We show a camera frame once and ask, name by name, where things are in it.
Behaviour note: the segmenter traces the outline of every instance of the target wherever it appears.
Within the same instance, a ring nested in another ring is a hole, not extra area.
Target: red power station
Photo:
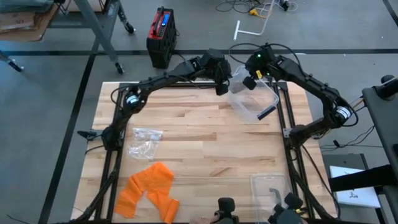
[[[152,66],[166,69],[177,43],[173,9],[157,8],[147,37],[147,49]]]

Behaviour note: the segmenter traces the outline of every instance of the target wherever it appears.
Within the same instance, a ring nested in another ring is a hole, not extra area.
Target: plastic lid
[[[278,96],[262,80],[256,80],[256,87],[249,90],[243,85],[244,78],[250,76],[244,65],[239,66],[229,79],[228,103],[239,118],[246,123],[258,122],[262,114],[274,110]]]
[[[268,218],[274,213],[274,207],[279,203],[286,207],[284,199],[290,192],[283,175],[254,175],[250,178],[252,204],[256,223],[268,223]]]

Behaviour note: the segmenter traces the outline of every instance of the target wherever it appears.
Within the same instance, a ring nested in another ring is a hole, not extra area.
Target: cardboard box
[[[34,12],[0,13],[0,32],[34,26]]]
[[[58,6],[54,4],[47,12],[36,14],[35,26],[32,30],[18,29],[13,32],[6,32],[5,34],[0,34],[0,40],[23,42],[41,40],[46,28],[49,26],[51,19],[57,11]]]

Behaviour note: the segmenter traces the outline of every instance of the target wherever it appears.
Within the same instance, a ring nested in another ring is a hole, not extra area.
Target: orange towel
[[[147,198],[159,209],[160,219],[172,223],[180,203],[169,197],[174,175],[162,163],[132,175],[125,189],[119,194],[114,211],[126,218],[133,218],[136,204],[144,191]]]

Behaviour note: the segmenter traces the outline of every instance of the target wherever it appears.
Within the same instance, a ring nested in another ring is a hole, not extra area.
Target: gray floor
[[[398,11],[398,1],[391,0]],[[155,9],[172,7],[176,13],[177,29],[181,33],[178,49],[227,49],[239,42],[256,44],[265,41],[288,45],[293,49],[396,49],[398,28],[382,1],[307,0],[299,3],[295,12],[274,10],[260,37],[240,34],[236,42],[232,36],[236,20],[256,31],[259,19],[237,12],[216,12],[217,1],[153,0],[128,1],[123,4],[127,17],[137,29],[129,36],[117,22],[113,44],[118,50],[146,49],[146,35]],[[49,29],[39,43],[0,42],[0,49],[18,50],[90,50],[94,35],[88,29]],[[17,73],[0,63],[0,222],[10,223],[6,214],[29,223],[37,222],[50,183],[67,123],[72,111],[87,56],[14,57],[25,66]],[[379,83],[385,74],[396,74],[398,55],[299,55],[303,68],[319,80],[339,89],[351,101],[360,96],[363,88]],[[120,57],[126,73],[118,75],[107,56],[95,59],[85,91],[75,131],[89,129],[93,122],[102,82],[141,80],[161,73],[153,69],[148,56]],[[174,56],[170,68],[181,61]],[[238,64],[230,60],[233,70]],[[308,95],[313,118],[322,114],[320,101]],[[334,139],[348,142],[365,132],[372,121],[366,110],[359,112],[360,122],[353,128],[341,128],[325,136],[320,144]],[[364,144],[380,145],[376,133]],[[86,142],[73,136],[58,194],[49,223],[67,221],[70,217]],[[387,164],[380,148],[347,147],[332,154],[364,153],[370,167]],[[391,214],[387,209],[389,223]],[[366,208],[343,207],[343,219],[377,223],[374,212]]]

